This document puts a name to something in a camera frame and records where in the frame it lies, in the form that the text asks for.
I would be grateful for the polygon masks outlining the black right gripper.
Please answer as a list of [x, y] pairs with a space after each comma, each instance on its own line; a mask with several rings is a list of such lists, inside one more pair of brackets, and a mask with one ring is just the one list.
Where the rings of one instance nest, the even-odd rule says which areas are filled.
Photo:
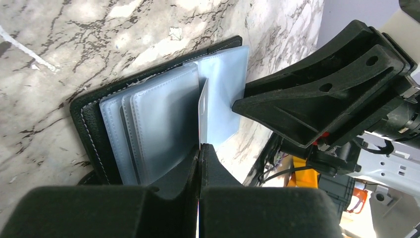
[[274, 74], [249, 82], [233, 112], [280, 135], [280, 150], [320, 173], [359, 172], [359, 135], [420, 146], [420, 93], [414, 60], [387, 33], [353, 20], [323, 47]]

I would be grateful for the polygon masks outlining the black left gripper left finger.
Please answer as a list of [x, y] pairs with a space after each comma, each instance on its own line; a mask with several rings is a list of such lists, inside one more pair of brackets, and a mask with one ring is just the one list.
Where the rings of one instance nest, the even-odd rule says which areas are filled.
[[199, 149], [148, 186], [44, 186], [29, 191], [3, 238], [193, 238]]

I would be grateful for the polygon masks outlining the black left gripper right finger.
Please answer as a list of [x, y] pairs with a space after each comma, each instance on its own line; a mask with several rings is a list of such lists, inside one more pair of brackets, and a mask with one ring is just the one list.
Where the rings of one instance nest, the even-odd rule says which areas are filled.
[[201, 238], [340, 238], [339, 219], [322, 190], [243, 186], [210, 144], [200, 148]]

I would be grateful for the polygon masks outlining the silver grey credit card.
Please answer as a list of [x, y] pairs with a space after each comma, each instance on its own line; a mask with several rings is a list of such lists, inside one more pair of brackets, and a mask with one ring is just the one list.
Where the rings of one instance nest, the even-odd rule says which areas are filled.
[[199, 98], [199, 143], [207, 143], [208, 133], [208, 79], [206, 78]]

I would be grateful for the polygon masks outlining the black card holder wallet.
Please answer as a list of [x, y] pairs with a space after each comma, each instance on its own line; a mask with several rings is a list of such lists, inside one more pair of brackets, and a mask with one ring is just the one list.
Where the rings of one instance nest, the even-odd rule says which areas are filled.
[[208, 79], [207, 143], [240, 127], [249, 48], [234, 36], [76, 98], [70, 114], [93, 171], [81, 185], [149, 185], [199, 143], [199, 98]]

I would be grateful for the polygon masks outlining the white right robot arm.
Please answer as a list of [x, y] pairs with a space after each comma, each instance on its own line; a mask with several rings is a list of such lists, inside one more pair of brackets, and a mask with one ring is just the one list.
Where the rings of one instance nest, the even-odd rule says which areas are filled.
[[245, 87], [232, 110], [273, 131], [308, 169], [420, 195], [420, 165], [394, 144], [420, 146], [420, 10], [404, 5], [381, 30], [359, 20], [307, 58]]

